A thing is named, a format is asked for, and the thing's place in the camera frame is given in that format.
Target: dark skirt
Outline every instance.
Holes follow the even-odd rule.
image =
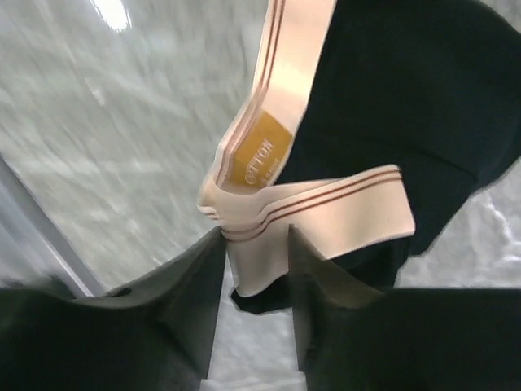
[[[414,236],[335,263],[391,287],[476,191],[521,155],[521,34],[471,0],[339,0],[278,184],[401,168]],[[289,306],[284,276],[241,310]]]

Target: brown stripe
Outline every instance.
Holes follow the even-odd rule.
[[[290,212],[287,212],[285,214],[282,214],[280,216],[277,216],[275,217],[273,220],[270,220],[268,222],[268,224],[262,229],[262,231],[258,232],[257,234],[255,234],[254,236],[248,238],[248,239],[230,239],[228,237],[226,237],[226,239],[229,241],[229,242],[233,242],[233,243],[242,243],[242,242],[248,242],[250,240],[254,240],[256,238],[258,238],[259,236],[261,236],[262,234],[264,234],[266,232],[266,230],[268,229],[268,226],[269,224],[271,224],[272,222],[276,222],[278,220],[280,220],[281,218],[285,218],[285,217],[288,217],[288,216],[291,216],[293,214],[297,214],[297,213],[300,213],[300,212],[304,212],[305,210],[308,210],[308,209],[312,209],[312,208],[316,208],[317,206],[321,206],[321,205],[324,205],[324,204],[329,204],[330,202],[333,202],[333,201],[336,201],[336,200],[339,200],[341,198],[344,198],[344,197],[348,197],[348,196],[352,196],[353,194],[356,194],[360,191],[364,191],[366,189],[369,189],[371,187],[376,187],[378,185],[382,185],[384,183],[391,183],[391,182],[399,182],[401,181],[401,179],[398,179],[398,178],[394,178],[394,179],[383,179],[379,182],[376,182],[376,183],[371,183],[370,185],[367,185],[365,187],[362,187],[360,189],[356,189],[356,190],[353,190],[353,191],[350,191],[348,193],[345,193],[345,194],[341,194],[341,195],[338,195],[336,197],[333,197],[329,200],[323,200],[321,202],[317,202],[316,204],[313,204],[313,205],[309,205],[309,206],[305,206],[303,208],[300,208],[300,209],[297,209],[297,210],[292,210]]]
[[[293,202],[293,203],[291,203],[291,204],[283,205],[283,206],[281,206],[281,207],[278,207],[278,208],[276,208],[276,209],[270,211],[270,212],[266,215],[265,219],[264,219],[262,222],[258,223],[258,224],[257,224],[256,226],[254,226],[253,228],[248,228],[247,230],[238,230],[238,231],[227,230],[226,228],[221,228],[221,231],[222,231],[223,233],[227,233],[227,234],[246,234],[246,233],[248,233],[248,232],[251,232],[251,231],[257,230],[259,227],[263,226],[263,225],[266,223],[266,221],[269,219],[269,217],[270,217],[271,215],[273,215],[274,213],[280,212],[281,210],[288,209],[288,208],[292,208],[292,207],[294,207],[294,206],[296,206],[296,205],[298,205],[298,204],[303,204],[304,202],[312,201],[312,200],[315,200],[315,199],[317,199],[317,198],[320,198],[320,197],[323,197],[323,196],[328,196],[329,194],[336,193],[336,192],[338,192],[338,191],[342,191],[342,190],[349,189],[349,188],[351,188],[351,187],[355,187],[356,185],[359,185],[359,184],[361,184],[361,183],[367,182],[367,181],[369,181],[369,180],[371,180],[371,179],[378,178],[378,177],[382,177],[383,175],[388,175],[388,174],[400,174],[400,170],[398,170],[398,169],[390,169],[390,170],[388,170],[388,171],[384,171],[384,172],[382,172],[382,173],[373,174],[373,175],[370,175],[370,176],[367,177],[367,178],[359,179],[359,180],[356,181],[356,182],[349,183],[349,184],[347,184],[347,185],[343,185],[342,187],[338,187],[338,188],[335,188],[335,189],[332,189],[332,190],[329,190],[329,191],[324,191],[323,193],[320,193],[320,194],[317,194],[317,195],[312,195],[312,196],[310,196],[310,197],[308,197],[308,198],[306,198],[306,199],[303,199],[303,200],[297,200],[297,201],[295,201],[295,202]]]
[[[280,1],[274,0],[274,2],[275,2],[275,4],[274,4],[273,15],[272,15],[272,20],[273,21],[272,21],[272,24],[271,24],[270,30],[269,30],[268,45],[267,45],[267,50],[266,50],[265,63],[264,63],[264,66],[262,68],[262,74],[260,76],[259,85],[257,86],[256,91],[253,94],[253,96],[256,96],[257,94],[260,94],[261,92],[263,93],[265,90],[267,90],[267,88],[269,86],[269,81],[271,80],[271,75],[272,75],[273,69],[274,69],[274,63],[275,63],[275,58],[276,58],[276,54],[277,54],[277,47],[278,47],[278,38],[279,38],[280,30],[281,30],[281,27],[282,27],[282,18],[284,16],[284,9],[285,9],[285,6],[286,6],[286,0],[280,0]],[[279,16],[278,20],[276,20],[275,17],[277,16],[277,9],[278,9],[278,5],[279,4],[282,5],[281,6],[282,9],[280,11],[280,16]],[[277,25],[277,32],[275,34],[274,44],[272,45],[272,41],[273,41],[273,38],[274,38],[275,25]],[[271,58],[271,61],[270,61],[269,67],[268,67],[269,57],[270,57],[270,54],[272,52],[273,52],[273,56]],[[235,129],[235,132],[232,134],[229,142],[226,144],[225,150],[223,151],[221,167],[219,168],[219,172],[217,174],[217,182],[219,182],[220,179],[221,179],[222,172],[223,172],[223,169],[224,169],[224,166],[225,166],[224,163],[225,163],[226,155],[230,154],[231,146],[233,145],[233,143],[237,139],[237,137],[240,135],[240,133],[241,133],[240,130],[244,128],[245,121],[247,121],[247,127],[252,125],[253,113],[258,109],[260,104],[261,104],[261,102],[256,102],[255,104],[252,104],[252,102],[250,102],[248,104],[246,110],[244,111],[243,116],[239,120],[239,123],[237,124],[237,128]]]

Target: marble floor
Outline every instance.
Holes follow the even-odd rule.
[[[521,29],[521,0],[489,0]],[[106,288],[212,226],[195,207],[251,84],[265,0],[0,0],[0,152]],[[407,286],[521,286],[521,165],[470,200]],[[225,277],[205,390],[296,391],[289,314]]]

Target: gold label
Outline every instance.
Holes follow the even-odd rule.
[[[267,112],[262,112],[234,156],[228,177],[235,185],[261,189],[282,163],[291,134]]]

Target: gray floor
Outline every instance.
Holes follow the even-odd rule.
[[[493,6],[521,29],[521,0]],[[195,197],[251,83],[261,0],[0,0],[0,150],[107,288],[211,223]],[[521,285],[521,165],[470,200],[408,286]],[[206,390],[304,389],[288,314],[225,278]]]

